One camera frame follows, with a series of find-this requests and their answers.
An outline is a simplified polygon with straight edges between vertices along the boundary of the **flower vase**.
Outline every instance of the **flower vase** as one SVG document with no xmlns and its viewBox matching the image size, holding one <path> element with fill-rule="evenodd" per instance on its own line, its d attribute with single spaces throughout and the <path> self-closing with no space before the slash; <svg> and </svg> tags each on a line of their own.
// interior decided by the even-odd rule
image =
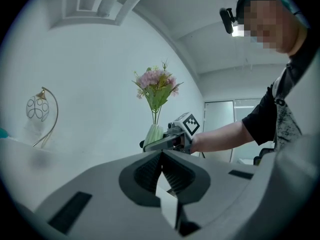
<svg viewBox="0 0 320 240">
<path fill-rule="evenodd" d="M 164 129 L 157 124 L 152 124 L 144 139 L 143 147 L 146 145 L 161 140 L 164 137 Z"/>
</svg>

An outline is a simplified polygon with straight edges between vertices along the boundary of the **man's arm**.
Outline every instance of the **man's arm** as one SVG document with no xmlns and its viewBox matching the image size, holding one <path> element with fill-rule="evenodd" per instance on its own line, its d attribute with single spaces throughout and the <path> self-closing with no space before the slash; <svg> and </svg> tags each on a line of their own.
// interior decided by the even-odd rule
<svg viewBox="0 0 320 240">
<path fill-rule="evenodd" d="M 191 153 L 230 150 L 253 141 L 242 121 L 233 122 L 213 131 L 196 134 Z"/>
</svg>

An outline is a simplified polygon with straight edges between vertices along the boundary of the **decorative lamp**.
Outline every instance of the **decorative lamp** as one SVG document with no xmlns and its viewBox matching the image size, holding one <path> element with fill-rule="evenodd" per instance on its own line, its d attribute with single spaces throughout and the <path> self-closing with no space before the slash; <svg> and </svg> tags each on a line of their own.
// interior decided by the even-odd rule
<svg viewBox="0 0 320 240">
<path fill-rule="evenodd" d="M 36 143 L 34 143 L 32 146 L 34 147 L 35 145 L 37 145 L 38 143 L 40 143 L 41 141 L 41 148 L 43 148 L 47 142 L 47 140 L 49 139 L 51 133 L 53 132 L 57 120 L 58 120 L 58 114 L 59 114 L 59 108 L 58 108 L 58 102 L 56 97 L 54 96 L 54 94 L 48 90 L 45 87 L 42 87 L 42 91 L 34 96 L 32 96 L 27 104 L 26 104 L 26 116 L 35 124 L 35 125 L 42 125 L 43 122 L 47 119 L 48 114 L 49 114 L 49 103 L 47 101 L 46 95 L 45 95 L 45 91 L 47 91 L 48 93 L 50 93 L 52 95 L 52 97 L 54 98 L 55 101 L 55 105 L 56 105 L 56 117 L 54 120 L 54 124 L 52 126 L 52 128 L 50 129 L 50 131 L 44 135 L 41 139 L 39 139 Z"/>
</svg>

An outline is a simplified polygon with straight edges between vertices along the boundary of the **white ceiling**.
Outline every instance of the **white ceiling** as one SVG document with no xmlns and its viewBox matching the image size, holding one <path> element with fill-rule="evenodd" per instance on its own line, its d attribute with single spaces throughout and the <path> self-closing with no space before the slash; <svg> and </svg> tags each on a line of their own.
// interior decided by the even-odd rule
<svg viewBox="0 0 320 240">
<path fill-rule="evenodd" d="M 123 6 L 114 6 L 118 1 Z M 174 49 L 195 80 L 211 71 L 243 65 L 285 64 L 287 56 L 258 47 L 249 37 L 232 37 L 220 8 L 237 0 L 47 0 L 51 27 L 72 24 L 121 26 L 133 9 Z"/>
</svg>

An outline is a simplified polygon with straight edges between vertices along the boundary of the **black t-shirt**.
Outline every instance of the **black t-shirt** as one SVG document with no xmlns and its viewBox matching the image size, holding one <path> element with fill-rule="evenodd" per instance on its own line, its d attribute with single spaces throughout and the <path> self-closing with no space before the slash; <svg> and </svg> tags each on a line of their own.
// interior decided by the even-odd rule
<svg viewBox="0 0 320 240">
<path fill-rule="evenodd" d="M 305 41 L 299 51 L 290 57 L 282 75 L 267 88 L 266 94 L 252 113 L 242 119 L 258 145 L 275 141 L 275 149 L 278 150 L 301 135 L 285 97 L 308 69 L 318 48 L 318 38 L 308 29 Z"/>
</svg>

